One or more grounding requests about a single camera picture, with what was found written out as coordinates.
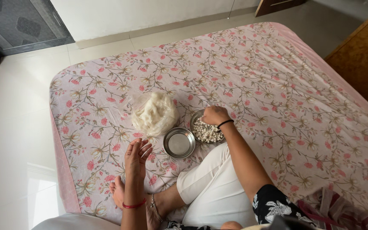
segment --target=white tile floor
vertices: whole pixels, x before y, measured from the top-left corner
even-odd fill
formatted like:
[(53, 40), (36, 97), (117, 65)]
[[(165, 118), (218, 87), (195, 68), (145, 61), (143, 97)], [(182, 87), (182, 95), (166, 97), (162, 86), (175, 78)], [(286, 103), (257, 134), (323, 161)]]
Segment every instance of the white tile floor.
[(273, 21), (295, 31), (322, 57), (362, 22), (318, 3), (252, 14), (79, 50), (75, 44), (6, 57), (0, 65), (0, 229), (31, 229), (64, 213), (49, 118), (49, 83), (69, 65), (245, 24)]

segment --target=black floral top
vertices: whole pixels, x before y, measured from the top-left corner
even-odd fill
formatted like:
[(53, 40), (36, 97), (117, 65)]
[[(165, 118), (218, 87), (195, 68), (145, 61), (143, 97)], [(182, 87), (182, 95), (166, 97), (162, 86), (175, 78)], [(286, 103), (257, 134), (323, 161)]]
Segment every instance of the black floral top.
[[(253, 198), (253, 212), (258, 224), (272, 223), (276, 215), (282, 217), (294, 217), (315, 227), (312, 220), (307, 217), (300, 208), (292, 203), (289, 198), (273, 185), (264, 185)], [(210, 230), (208, 226), (190, 227), (175, 221), (168, 223), (166, 230)]]

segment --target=plastic bag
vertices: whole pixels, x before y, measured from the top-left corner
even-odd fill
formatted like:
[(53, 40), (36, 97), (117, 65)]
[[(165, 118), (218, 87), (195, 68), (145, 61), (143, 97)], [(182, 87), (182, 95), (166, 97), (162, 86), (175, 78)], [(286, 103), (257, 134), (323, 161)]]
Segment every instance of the plastic bag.
[(148, 92), (129, 98), (133, 126), (147, 136), (159, 136), (173, 128), (179, 118), (177, 108), (165, 92)]

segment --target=bed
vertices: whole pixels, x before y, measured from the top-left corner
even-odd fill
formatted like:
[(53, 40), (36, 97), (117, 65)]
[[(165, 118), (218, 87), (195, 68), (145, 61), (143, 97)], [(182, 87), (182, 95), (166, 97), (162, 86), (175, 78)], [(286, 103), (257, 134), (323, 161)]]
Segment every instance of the bed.
[[(168, 93), (180, 127), (228, 109), (275, 185), (297, 201), (327, 186), (368, 210), (368, 102), (290, 29), (257, 23), (69, 66), (50, 86), (60, 195), (67, 212), (120, 224), (109, 183), (135, 138), (155, 145), (145, 190), (167, 189), (214, 147), (181, 160), (130, 122), (129, 96)], [(186, 207), (169, 215), (180, 221)]]

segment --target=hand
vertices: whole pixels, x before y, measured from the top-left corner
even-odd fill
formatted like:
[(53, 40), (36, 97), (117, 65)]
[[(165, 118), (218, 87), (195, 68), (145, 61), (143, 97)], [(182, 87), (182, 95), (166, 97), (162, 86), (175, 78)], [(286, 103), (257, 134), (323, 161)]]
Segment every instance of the hand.
[(219, 125), (231, 118), (228, 115), (228, 111), (224, 107), (211, 106), (204, 110), (204, 116), (200, 118), (202, 122), (212, 125)]
[(137, 138), (130, 142), (124, 155), (126, 180), (143, 179), (146, 177), (146, 160), (153, 151), (148, 140)]

